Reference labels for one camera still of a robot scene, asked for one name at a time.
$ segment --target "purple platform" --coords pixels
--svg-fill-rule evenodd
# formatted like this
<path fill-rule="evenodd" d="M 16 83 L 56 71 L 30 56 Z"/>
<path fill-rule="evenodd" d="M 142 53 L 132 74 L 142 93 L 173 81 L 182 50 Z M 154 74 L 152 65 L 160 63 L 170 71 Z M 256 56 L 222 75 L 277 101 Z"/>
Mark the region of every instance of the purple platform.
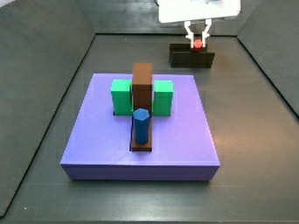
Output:
<path fill-rule="evenodd" d="M 129 151 L 130 116 L 113 116 L 113 79 L 93 74 L 60 165 L 70 179 L 210 180 L 220 161 L 192 75 L 153 75 L 172 81 L 172 116 L 152 118 L 152 152 Z"/>

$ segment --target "blue cylinder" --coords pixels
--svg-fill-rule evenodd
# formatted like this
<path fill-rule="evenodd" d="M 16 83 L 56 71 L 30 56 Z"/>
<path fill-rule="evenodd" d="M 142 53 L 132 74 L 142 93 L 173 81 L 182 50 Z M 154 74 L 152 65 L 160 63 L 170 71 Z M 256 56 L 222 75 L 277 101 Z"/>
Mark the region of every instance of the blue cylinder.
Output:
<path fill-rule="evenodd" d="M 148 142 L 149 120 L 148 110 L 138 108 L 133 112 L 134 142 L 137 144 L 145 144 Z"/>

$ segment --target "green block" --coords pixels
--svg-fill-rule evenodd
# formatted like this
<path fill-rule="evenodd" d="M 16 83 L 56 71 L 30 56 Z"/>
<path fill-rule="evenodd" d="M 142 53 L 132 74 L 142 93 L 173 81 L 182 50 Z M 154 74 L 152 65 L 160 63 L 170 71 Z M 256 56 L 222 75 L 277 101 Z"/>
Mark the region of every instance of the green block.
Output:
<path fill-rule="evenodd" d="M 130 80 L 113 80 L 110 85 L 113 111 L 116 116 L 132 115 Z"/>
<path fill-rule="evenodd" d="M 130 80 L 113 80 L 110 86 L 110 92 L 129 92 L 130 91 Z"/>
<path fill-rule="evenodd" d="M 173 82 L 170 80 L 156 80 L 153 82 L 153 91 L 156 93 L 172 93 Z"/>
<path fill-rule="evenodd" d="M 172 111 L 173 83 L 169 80 L 153 82 L 153 116 L 169 116 Z"/>
<path fill-rule="evenodd" d="M 153 110 L 153 116 L 169 116 L 170 110 Z"/>

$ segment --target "white robot part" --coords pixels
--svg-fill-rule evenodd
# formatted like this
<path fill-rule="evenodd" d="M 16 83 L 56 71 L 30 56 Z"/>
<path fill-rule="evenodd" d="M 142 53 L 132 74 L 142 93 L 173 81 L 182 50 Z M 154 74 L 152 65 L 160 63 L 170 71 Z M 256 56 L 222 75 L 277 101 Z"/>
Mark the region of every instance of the white robot part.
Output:
<path fill-rule="evenodd" d="M 212 20 L 233 19 L 240 12 L 240 0 L 156 0 L 158 3 L 158 20 L 161 23 L 178 24 L 184 22 L 188 33 L 185 38 L 193 47 L 193 33 L 190 22 L 205 22 L 201 32 L 201 46 L 205 47 L 205 39 L 209 36 Z"/>
<path fill-rule="evenodd" d="M 190 21 L 185 21 L 184 22 L 184 29 L 188 32 L 188 35 L 185 35 L 185 38 L 190 41 L 190 48 L 193 48 L 193 33 L 190 31 L 190 28 L 189 28 L 190 24 L 192 24 Z"/>
<path fill-rule="evenodd" d="M 205 38 L 209 36 L 208 34 L 208 31 L 209 31 L 209 28 L 210 28 L 210 19 L 205 19 L 205 29 L 204 31 L 201 32 L 201 46 L 205 47 Z"/>

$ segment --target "gray wall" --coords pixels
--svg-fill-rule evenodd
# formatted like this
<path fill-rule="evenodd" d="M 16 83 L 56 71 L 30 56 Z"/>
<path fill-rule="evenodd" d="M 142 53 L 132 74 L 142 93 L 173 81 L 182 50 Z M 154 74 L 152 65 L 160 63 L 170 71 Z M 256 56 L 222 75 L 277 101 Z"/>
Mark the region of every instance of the gray wall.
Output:
<path fill-rule="evenodd" d="M 160 24 L 153 0 L 77 0 L 96 33 L 172 33 L 184 34 L 182 25 Z M 237 36 L 260 0 L 241 0 L 241 12 L 233 21 L 212 24 L 212 35 Z M 202 24 L 192 26 L 201 33 Z"/>
<path fill-rule="evenodd" d="M 0 9 L 0 216 L 93 36 L 74 0 L 16 0 Z"/>
<path fill-rule="evenodd" d="M 297 0 L 262 0 L 237 38 L 299 115 L 297 9 Z"/>

